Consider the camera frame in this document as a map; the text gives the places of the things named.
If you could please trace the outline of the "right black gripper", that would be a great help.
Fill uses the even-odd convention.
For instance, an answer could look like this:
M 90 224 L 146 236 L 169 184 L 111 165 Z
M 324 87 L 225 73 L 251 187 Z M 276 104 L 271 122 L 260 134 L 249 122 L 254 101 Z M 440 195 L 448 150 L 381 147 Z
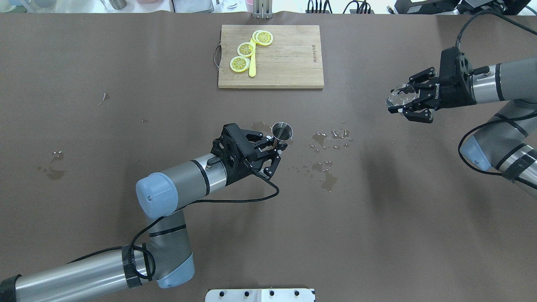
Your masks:
M 403 91 L 420 91 L 439 88 L 436 109 L 476 105 L 472 97 L 473 68 L 465 54 L 457 47 L 441 52 L 439 77 L 435 67 L 427 68 L 409 77 Z M 399 113 L 410 122 L 432 123 L 435 98 L 432 94 L 419 95 L 412 103 L 388 108 L 391 114 Z

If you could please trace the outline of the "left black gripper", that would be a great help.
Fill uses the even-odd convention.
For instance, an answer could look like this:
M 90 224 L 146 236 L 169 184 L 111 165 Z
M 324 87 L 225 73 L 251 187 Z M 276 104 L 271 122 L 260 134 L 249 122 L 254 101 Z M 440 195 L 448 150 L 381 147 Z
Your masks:
M 225 124 L 219 137 L 213 140 L 211 153 L 218 157 L 226 172 L 226 186 L 259 173 L 272 178 L 281 161 L 287 143 L 274 147 L 276 138 L 263 132 L 245 130 L 236 123 Z

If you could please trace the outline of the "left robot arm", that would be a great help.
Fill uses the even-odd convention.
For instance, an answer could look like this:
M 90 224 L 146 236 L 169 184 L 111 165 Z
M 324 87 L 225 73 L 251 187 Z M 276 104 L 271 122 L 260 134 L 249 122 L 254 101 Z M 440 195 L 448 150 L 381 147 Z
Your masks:
M 288 146 L 277 130 L 265 136 L 223 126 L 209 153 L 134 182 L 143 161 L 186 149 L 135 135 L 95 135 L 47 143 L 5 140 L 1 151 L 1 243 L 27 266 L 52 263 L 85 236 L 143 226 L 129 243 L 62 266 L 1 281 L 2 302 L 82 302 L 156 280 L 188 282 L 195 273 L 184 208 L 254 175 L 270 184 Z

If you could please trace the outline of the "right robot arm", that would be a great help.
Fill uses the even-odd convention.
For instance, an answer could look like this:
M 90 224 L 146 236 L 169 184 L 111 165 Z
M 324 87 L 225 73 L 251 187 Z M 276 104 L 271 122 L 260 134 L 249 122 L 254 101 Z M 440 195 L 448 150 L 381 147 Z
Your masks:
M 458 144 L 462 161 L 482 174 L 536 189 L 536 148 L 525 139 L 536 131 L 536 57 L 474 68 L 458 47 L 441 52 L 440 69 L 411 75 L 391 90 L 387 109 L 408 121 L 432 123 L 440 109 L 503 102 L 487 122 Z

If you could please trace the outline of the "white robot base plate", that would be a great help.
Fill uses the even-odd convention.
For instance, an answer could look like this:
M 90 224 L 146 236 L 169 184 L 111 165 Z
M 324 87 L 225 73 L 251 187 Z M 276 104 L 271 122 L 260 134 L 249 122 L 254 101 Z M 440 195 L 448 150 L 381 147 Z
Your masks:
M 214 289 L 209 290 L 206 302 L 316 302 L 314 289 Z

